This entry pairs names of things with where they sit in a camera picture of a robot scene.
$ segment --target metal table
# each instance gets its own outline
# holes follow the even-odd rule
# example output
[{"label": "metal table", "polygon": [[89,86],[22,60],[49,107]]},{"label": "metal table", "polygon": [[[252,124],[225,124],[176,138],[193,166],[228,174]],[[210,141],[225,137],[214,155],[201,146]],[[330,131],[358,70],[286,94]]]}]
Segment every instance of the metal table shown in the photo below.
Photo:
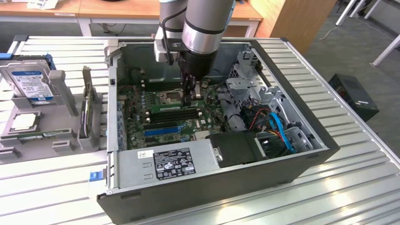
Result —
[{"label": "metal table", "polygon": [[[53,55],[57,68],[66,71],[66,84],[74,93],[82,90],[77,70],[82,65],[96,70],[93,84],[104,93],[102,125],[108,101],[104,40],[100,37],[29,37],[20,47],[24,55],[46,51]],[[398,158],[292,45],[277,38],[258,39],[258,42],[341,146],[340,151],[290,184],[133,224],[400,224]],[[5,100],[10,97],[9,91],[0,96],[2,119],[12,107]],[[110,224],[100,206],[88,198],[89,171],[104,166],[105,151],[1,165],[0,224]]]}]

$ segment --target blue pcie slot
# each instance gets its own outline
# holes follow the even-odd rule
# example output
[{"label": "blue pcie slot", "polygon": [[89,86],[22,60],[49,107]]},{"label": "blue pcie slot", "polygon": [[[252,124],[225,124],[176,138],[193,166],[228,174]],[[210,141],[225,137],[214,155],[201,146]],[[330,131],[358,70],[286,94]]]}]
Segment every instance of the blue pcie slot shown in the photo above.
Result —
[{"label": "blue pcie slot", "polygon": [[158,130],[146,130],[144,131],[144,136],[173,134],[178,133],[178,131],[180,129],[177,127],[164,128]]}]

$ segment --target warning label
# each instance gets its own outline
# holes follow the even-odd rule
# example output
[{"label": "warning label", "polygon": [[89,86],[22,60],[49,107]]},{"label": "warning label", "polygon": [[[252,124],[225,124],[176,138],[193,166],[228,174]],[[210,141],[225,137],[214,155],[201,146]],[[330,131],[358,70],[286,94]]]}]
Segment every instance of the warning label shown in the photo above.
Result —
[{"label": "warning label", "polygon": [[53,95],[48,84],[42,80],[40,71],[13,71],[14,81],[26,98],[33,101],[52,99]]},{"label": "warning label", "polygon": [[196,173],[189,148],[157,152],[153,159],[158,180]]}]

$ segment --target black pcie slot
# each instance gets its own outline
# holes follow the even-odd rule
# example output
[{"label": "black pcie slot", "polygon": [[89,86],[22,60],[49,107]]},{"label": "black pcie slot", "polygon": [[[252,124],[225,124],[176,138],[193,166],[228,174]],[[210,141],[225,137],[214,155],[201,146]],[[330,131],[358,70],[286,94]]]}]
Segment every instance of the black pcie slot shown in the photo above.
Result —
[{"label": "black pcie slot", "polygon": [[146,124],[146,125],[142,126],[142,128],[145,130],[169,128],[169,127],[177,127],[177,123],[176,122],[166,122],[166,123],[157,123],[157,124]]},{"label": "black pcie slot", "polygon": [[145,147],[156,147],[156,146],[161,146],[165,144],[176,144],[180,143],[180,141],[172,141],[172,142],[164,142],[164,143],[156,143],[156,144],[146,144]]},{"label": "black pcie slot", "polygon": [[168,91],[168,90],[174,90],[174,89],[180,89],[181,85],[180,83],[176,82],[170,82],[170,83],[165,83],[165,82],[148,82],[145,84],[145,91]]},{"label": "black pcie slot", "polygon": [[149,115],[150,123],[161,123],[161,122],[189,120],[197,118],[198,118],[198,114],[196,109],[173,110],[168,112],[152,113]]}]

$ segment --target motherboard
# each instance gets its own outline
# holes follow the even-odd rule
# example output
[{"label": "motherboard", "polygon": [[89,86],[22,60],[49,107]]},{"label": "motherboard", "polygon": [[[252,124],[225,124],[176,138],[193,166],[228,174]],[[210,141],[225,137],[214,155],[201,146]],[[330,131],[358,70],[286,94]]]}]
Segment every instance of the motherboard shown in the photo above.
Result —
[{"label": "motherboard", "polygon": [[[226,130],[220,105],[213,101],[205,102],[202,98],[182,106],[181,89],[173,87],[118,87],[128,150],[200,140]],[[209,94],[214,87],[202,85],[201,96]]]}]

